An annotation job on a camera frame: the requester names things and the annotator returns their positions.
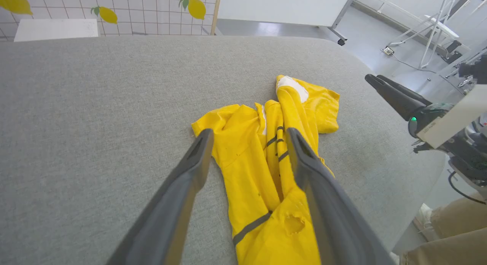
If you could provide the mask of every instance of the power outlet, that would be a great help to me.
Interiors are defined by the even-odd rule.
[[[388,46],[386,46],[386,48],[382,49],[382,52],[384,52],[387,56],[390,56],[390,55],[394,54],[394,50],[392,50]]]

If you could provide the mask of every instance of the whiteboard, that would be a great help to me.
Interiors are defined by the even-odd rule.
[[[220,0],[218,19],[333,26],[347,0]]]

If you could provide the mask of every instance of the yellow shirt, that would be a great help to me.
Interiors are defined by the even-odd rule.
[[[294,181],[285,130],[299,130],[318,155],[318,134],[338,129],[339,94],[279,75],[279,102],[229,105],[192,124],[214,131],[239,264],[319,264],[306,195]]]

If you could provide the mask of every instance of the hole in yellow fabric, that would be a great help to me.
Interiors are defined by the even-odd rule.
[[[296,234],[301,232],[304,228],[304,221],[293,215],[288,215],[284,220],[284,224],[286,226],[288,234]]]

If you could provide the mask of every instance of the green leaf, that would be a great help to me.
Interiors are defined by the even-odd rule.
[[[183,8],[184,10],[186,10],[186,8],[188,7],[189,5],[189,0],[183,0]]]

